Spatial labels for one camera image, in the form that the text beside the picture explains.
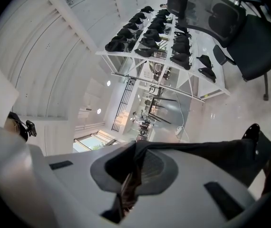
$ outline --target office chair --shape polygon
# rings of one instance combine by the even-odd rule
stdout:
[[[264,76],[264,100],[269,99],[267,72],[271,70],[271,23],[246,15],[245,9],[229,0],[168,0],[167,9],[178,17],[179,25],[214,37],[227,48],[232,60],[219,46],[214,54],[223,65],[231,62],[240,69],[245,81]]]

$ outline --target wire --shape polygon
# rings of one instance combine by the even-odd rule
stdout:
[[[183,130],[184,130],[184,132],[185,132],[185,134],[186,134],[186,136],[187,136],[187,138],[188,138],[188,142],[190,142],[189,137],[188,137],[188,134],[187,134],[187,132],[186,132],[186,130],[185,130],[185,128],[184,128],[184,123],[185,123],[185,121],[184,121],[184,116],[183,116],[183,112],[182,112],[182,108],[181,108],[180,100],[179,100],[179,97],[178,97],[178,95],[177,95],[177,93],[176,93],[176,92],[175,92],[175,96],[176,96],[176,97],[177,97],[177,99],[178,99],[179,106],[180,106],[180,111],[181,111],[182,118],[183,118],[183,124],[182,124],[182,126],[180,126],[180,127],[182,127],[182,128],[183,128]]]

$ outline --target metal railing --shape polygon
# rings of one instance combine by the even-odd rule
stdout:
[[[125,110],[126,110],[126,107],[127,107],[127,104],[128,104],[132,89],[134,87],[134,84],[135,84],[134,79],[129,79],[127,81],[125,91],[123,93],[120,105],[119,105],[119,107],[117,109],[116,117],[115,117],[115,120],[114,120],[114,122],[112,124],[111,130],[114,130],[114,131],[117,131],[117,132],[120,130],[120,126],[121,126],[122,120],[124,118]]]

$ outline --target white wall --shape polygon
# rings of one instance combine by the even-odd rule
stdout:
[[[72,152],[78,111],[87,101],[95,113],[85,126],[105,118],[115,84],[105,87],[110,71],[95,48],[126,22],[120,2],[14,0],[0,18],[0,70],[19,92],[12,110],[36,124],[38,136],[29,143],[46,155]],[[132,10],[137,6],[136,0]]]

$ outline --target white metal shelf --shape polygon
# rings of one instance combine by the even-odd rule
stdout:
[[[155,17],[157,11],[154,11],[151,15],[151,20]],[[177,28],[175,28],[176,18],[174,15],[170,15],[173,19],[171,24],[166,24],[167,27],[171,27],[171,30],[168,35],[160,35],[164,38],[168,39],[167,46],[166,46],[166,59],[161,59],[157,57],[142,57],[139,54],[135,53],[135,49],[137,49],[140,45],[140,41],[144,36],[144,33],[147,31],[148,27],[151,24],[151,21],[144,27],[142,34],[140,35],[139,39],[137,40],[132,52],[107,52],[105,50],[96,52],[97,55],[102,56],[118,56],[118,57],[130,57],[130,58],[137,58],[140,60],[147,60],[147,62],[155,62],[163,64],[163,70],[161,72],[161,75],[159,77],[158,84],[161,84],[162,77],[168,69],[168,67],[173,67],[180,70],[179,78],[177,82],[177,88],[179,88],[182,84],[189,81],[191,76],[195,76],[199,78],[199,85],[198,85],[198,98],[205,99],[210,98],[215,95],[219,95],[221,93],[226,93],[227,95],[230,95],[230,92],[225,88],[224,84],[224,75],[223,75],[223,69],[222,66],[217,62],[213,55],[213,47],[215,45],[215,42],[213,38],[203,32],[199,32],[193,29],[189,29],[190,34],[192,35],[192,38],[190,39],[190,43],[192,45],[191,47],[191,53],[190,56],[190,63],[192,64],[192,67],[189,70],[185,70],[182,66],[172,62],[170,60],[170,57],[172,56],[172,46],[174,44],[174,32],[180,31]],[[196,58],[200,57],[202,54],[208,55],[210,57],[211,63],[213,65],[213,72],[215,73],[217,79],[214,83],[209,78],[202,75],[198,69],[204,67],[204,65]]]

